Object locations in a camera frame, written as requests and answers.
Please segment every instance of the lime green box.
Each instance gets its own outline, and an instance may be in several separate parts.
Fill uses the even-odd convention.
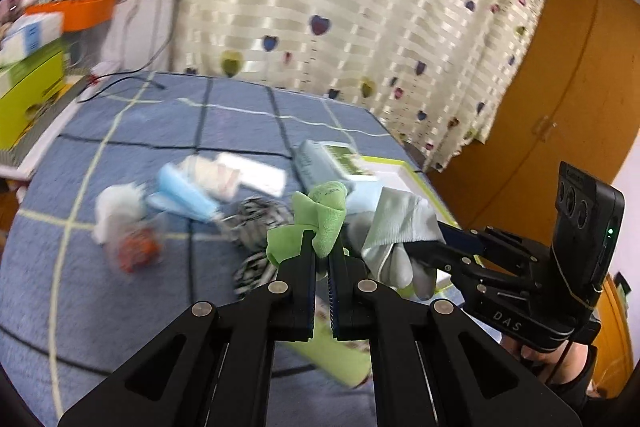
[[[15,144],[47,100],[65,85],[64,76],[60,41],[0,70],[0,80],[10,83],[10,89],[0,98],[0,149],[10,149]]]

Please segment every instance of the wardrobe door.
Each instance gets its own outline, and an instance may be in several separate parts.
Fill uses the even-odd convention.
[[[546,0],[520,70],[500,104],[486,144],[465,147],[429,178],[462,227],[468,227],[530,153],[535,132],[558,107],[575,73],[597,0]]]
[[[611,183],[640,126],[640,5],[598,0],[584,55],[542,138],[474,220],[548,244],[564,160]]]

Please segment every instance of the human hand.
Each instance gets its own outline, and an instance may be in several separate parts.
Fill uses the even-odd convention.
[[[538,375],[538,380],[542,382],[546,382],[546,379],[551,375],[556,363],[558,363],[558,360],[560,360],[562,356],[566,344],[567,341],[564,341],[564,343],[552,353],[539,353],[506,335],[503,335],[500,341],[500,345],[509,351],[516,360],[526,359],[545,364],[544,369]],[[588,354],[589,346],[572,344],[569,348],[569,353],[564,357],[561,366],[556,371],[550,383],[559,385],[571,382],[578,377],[587,363]]]

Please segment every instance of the blue bedsheet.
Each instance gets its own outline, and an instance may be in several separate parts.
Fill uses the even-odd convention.
[[[233,151],[287,170],[289,201],[301,188],[292,148],[304,139],[350,142],[362,154],[418,169],[362,108],[238,80],[155,80],[166,89],[129,80],[79,111],[44,158],[8,238],[0,265],[0,362],[46,427],[57,424],[56,406],[71,407],[192,302],[234,300],[232,273],[242,251],[215,228],[178,217],[170,219],[161,264],[131,279],[112,273],[91,238],[104,188],[153,188],[166,162],[196,150],[212,158]],[[242,188],[237,200],[252,194]],[[274,370],[305,365],[276,348]],[[267,424],[374,426],[372,386],[350,391],[320,370],[276,378]]]

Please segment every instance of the green cloth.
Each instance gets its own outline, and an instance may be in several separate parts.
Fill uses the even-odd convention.
[[[267,232],[267,257],[273,266],[300,254],[302,235],[313,230],[314,251],[326,257],[334,247],[346,215],[347,188],[340,182],[326,182],[314,187],[308,196],[294,192],[291,197],[293,225]]]

